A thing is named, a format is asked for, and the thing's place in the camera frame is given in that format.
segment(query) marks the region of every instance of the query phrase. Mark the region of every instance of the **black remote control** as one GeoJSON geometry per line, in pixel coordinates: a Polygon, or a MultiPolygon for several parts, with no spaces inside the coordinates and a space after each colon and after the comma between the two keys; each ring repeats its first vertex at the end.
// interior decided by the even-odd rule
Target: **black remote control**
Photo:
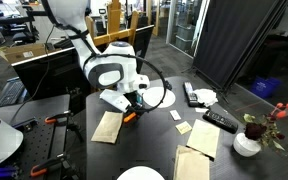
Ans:
{"type": "Polygon", "coordinates": [[[186,94],[187,104],[190,107],[200,106],[200,104],[197,101],[197,96],[193,92],[192,84],[190,82],[184,82],[183,87],[186,94]]]}
{"type": "Polygon", "coordinates": [[[219,114],[216,114],[210,110],[206,111],[206,113],[203,115],[203,119],[232,134],[235,134],[238,129],[238,124],[236,122],[227,119],[219,114]]]}

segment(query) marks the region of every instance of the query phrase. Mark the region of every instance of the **white flower pot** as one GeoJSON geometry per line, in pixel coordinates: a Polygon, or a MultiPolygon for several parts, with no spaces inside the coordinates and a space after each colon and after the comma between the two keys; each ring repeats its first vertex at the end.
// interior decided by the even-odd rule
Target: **white flower pot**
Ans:
{"type": "Polygon", "coordinates": [[[234,149],[242,156],[250,157],[261,150],[261,145],[254,140],[245,137],[244,133],[239,133],[234,139],[234,149]]]}

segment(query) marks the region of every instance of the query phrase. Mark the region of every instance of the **floor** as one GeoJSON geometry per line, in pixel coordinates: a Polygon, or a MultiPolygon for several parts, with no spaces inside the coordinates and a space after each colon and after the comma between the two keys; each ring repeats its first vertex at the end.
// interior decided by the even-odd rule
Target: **floor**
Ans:
{"type": "MultiPolygon", "coordinates": [[[[152,36],[151,43],[146,54],[146,59],[158,67],[163,72],[165,77],[185,76],[191,81],[193,86],[194,84],[198,84],[199,86],[210,88],[210,86],[203,79],[196,76],[194,71],[189,69],[193,59],[177,51],[173,47],[166,45],[164,39],[162,38],[152,36]]],[[[157,74],[145,65],[142,68],[141,74],[148,75],[152,80],[158,78],[157,74]]],[[[15,75],[16,73],[12,67],[10,67],[8,63],[0,57],[0,85],[3,86],[8,78],[15,75]]],[[[227,95],[229,104],[226,103],[221,96],[218,95],[217,97],[219,99],[219,104],[240,121],[242,121],[242,116],[244,113],[257,116],[270,112],[273,108],[271,104],[254,96],[252,93],[249,93],[239,85],[234,85],[230,93],[227,95]]],[[[73,119],[81,126],[80,131],[85,138],[85,110],[76,114],[73,119]]],[[[288,140],[288,117],[283,121],[278,122],[278,126],[286,135],[288,140]]],[[[282,143],[282,145],[288,149],[288,141],[285,141],[285,143],[282,143]]],[[[86,144],[80,143],[74,132],[68,132],[66,150],[67,153],[71,155],[71,161],[75,163],[78,171],[80,172],[81,179],[85,179],[86,144]]]]}

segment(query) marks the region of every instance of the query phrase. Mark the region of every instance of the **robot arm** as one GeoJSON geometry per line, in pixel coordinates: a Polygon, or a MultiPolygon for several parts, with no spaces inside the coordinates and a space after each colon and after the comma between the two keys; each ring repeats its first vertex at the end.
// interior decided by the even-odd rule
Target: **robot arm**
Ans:
{"type": "Polygon", "coordinates": [[[50,21],[72,40],[90,84],[101,89],[117,84],[117,91],[104,90],[100,97],[126,112],[131,103],[123,94],[149,87],[148,77],[136,72],[133,47],[126,42],[113,42],[103,53],[95,47],[85,23],[87,0],[42,0],[42,4],[50,21]]]}

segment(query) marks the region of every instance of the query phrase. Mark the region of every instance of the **wire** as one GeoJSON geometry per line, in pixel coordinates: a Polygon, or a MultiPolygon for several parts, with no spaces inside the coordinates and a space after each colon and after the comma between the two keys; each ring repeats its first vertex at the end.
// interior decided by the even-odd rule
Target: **wire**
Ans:
{"type": "Polygon", "coordinates": [[[42,76],[40,82],[38,83],[34,94],[33,94],[28,100],[24,101],[24,102],[21,104],[21,106],[17,109],[17,111],[15,112],[14,116],[12,117],[12,119],[11,119],[11,121],[10,121],[10,123],[9,123],[10,125],[12,125],[14,119],[16,118],[17,114],[18,114],[19,111],[22,109],[22,107],[23,107],[27,102],[31,101],[31,100],[35,97],[35,95],[37,94],[38,89],[40,88],[43,80],[45,79],[46,75],[48,74],[48,71],[49,71],[49,69],[50,69],[50,61],[49,61],[49,59],[48,59],[49,57],[48,57],[47,45],[46,45],[46,44],[47,44],[48,39],[50,38],[50,36],[51,36],[51,34],[52,34],[53,30],[54,30],[54,27],[55,27],[55,26],[53,25],[52,30],[51,30],[51,32],[48,34],[47,39],[46,39],[46,41],[45,41],[45,48],[44,48],[44,50],[45,50],[46,58],[47,58],[46,71],[45,71],[44,75],[42,76]]]}
{"type": "Polygon", "coordinates": [[[137,56],[134,56],[134,55],[130,55],[130,54],[101,54],[101,55],[97,55],[96,58],[101,58],[101,57],[109,57],[109,56],[121,56],[121,57],[126,57],[126,58],[135,58],[137,60],[140,60],[142,62],[144,62],[146,65],[148,65],[150,68],[152,68],[161,78],[162,80],[162,83],[163,83],[163,88],[164,88],[164,94],[163,94],[163,97],[162,99],[160,100],[160,102],[152,107],[152,108],[149,108],[149,109],[146,109],[146,108],[143,108],[143,109],[134,109],[133,107],[131,106],[128,106],[127,109],[128,110],[131,110],[133,112],[136,112],[136,113],[145,113],[145,112],[150,112],[150,111],[153,111],[154,109],[156,109],[160,104],[163,103],[163,100],[165,98],[165,95],[166,95],[166,89],[167,89],[167,83],[166,83],[166,80],[164,78],[164,76],[162,75],[162,72],[159,71],[153,64],[151,64],[150,62],[148,62],[147,60],[141,58],[141,57],[137,57],[137,56]]]}

